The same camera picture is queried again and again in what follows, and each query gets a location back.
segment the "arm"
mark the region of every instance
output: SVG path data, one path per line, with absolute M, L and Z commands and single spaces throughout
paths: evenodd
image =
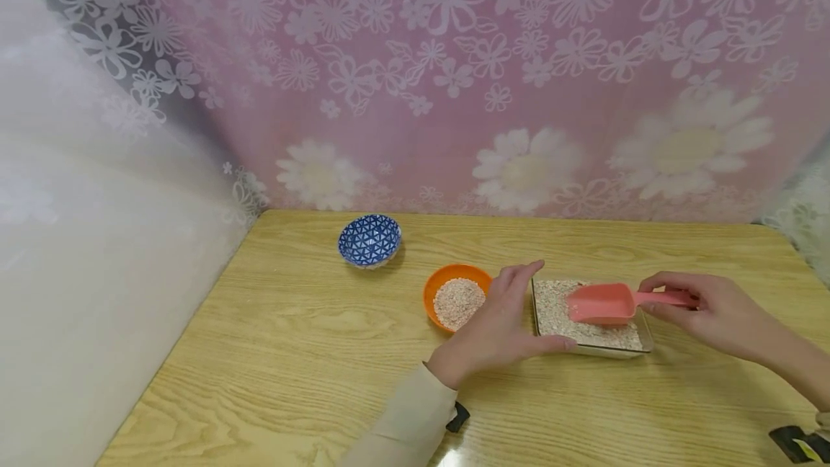
M 816 434 L 828 440 L 830 450 L 830 354 L 788 329 L 726 277 L 659 272 L 643 280 L 640 291 L 663 286 L 698 294 L 703 299 L 701 309 L 690 312 L 645 303 L 646 312 L 677 325 L 717 351 L 780 375 L 816 407 Z
M 421 364 L 389 400 L 386 411 L 340 460 L 340 467 L 422 467 L 455 418 L 455 395 Z
M 810 401 L 818 416 L 816 434 L 830 443 L 830 355 L 807 339 L 787 332 L 782 346 L 761 364 Z
M 521 326 L 528 282 L 542 265 L 503 269 L 484 305 L 400 384 L 381 418 L 338 466 L 424 467 L 455 418 L 455 395 L 469 375 L 573 347 L 573 340 L 536 337 Z

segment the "orange bowl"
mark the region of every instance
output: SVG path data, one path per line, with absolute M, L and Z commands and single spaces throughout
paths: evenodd
M 435 294 L 438 293 L 438 289 L 444 283 L 454 280 L 456 277 L 465 277 L 466 280 L 476 282 L 481 287 L 481 290 L 484 291 L 485 296 L 487 296 L 487 291 L 490 290 L 490 282 L 493 281 L 493 278 L 487 272 L 467 264 L 446 265 L 432 273 L 432 276 L 429 277 L 427 284 L 424 286 L 424 309 L 427 311 L 427 315 L 432 320 L 432 323 L 436 324 L 439 329 L 448 331 L 450 334 L 454 334 L 455 332 L 442 325 L 441 321 L 438 320 L 438 315 L 435 313 Z

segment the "pink backdrop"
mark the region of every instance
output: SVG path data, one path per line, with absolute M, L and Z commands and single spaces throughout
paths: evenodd
M 830 0 L 146 1 L 275 207 L 749 221 L 830 127 Z

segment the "black object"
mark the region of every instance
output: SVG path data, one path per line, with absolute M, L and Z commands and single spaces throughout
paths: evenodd
M 455 402 L 455 418 L 450 420 L 450 423 L 447 424 L 447 430 L 451 433 L 458 433 L 468 418 L 470 418 L 470 412 L 466 411 L 464 406 L 460 405 L 458 402 Z
M 797 425 L 786 425 L 771 430 L 769 438 L 773 439 L 793 463 L 830 463 L 830 442 L 815 433 L 805 434 Z

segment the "wooden table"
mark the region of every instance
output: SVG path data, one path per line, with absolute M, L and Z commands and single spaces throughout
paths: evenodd
M 395 215 L 403 248 L 367 272 L 337 253 L 354 217 L 264 213 L 99 464 L 332 466 L 446 338 L 421 287 L 452 262 L 495 275 L 545 258 L 563 275 L 630 282 L 657 270 L 731 276 L 830 348 L 830 294 L 763 226 Z M 542 357 L 476 376 L 459 395 L 472 417 L 433 465 L 790 465 L 767 432 L 811 427 L 806 401 L 766 370 L 651 329 L 650 357 Z

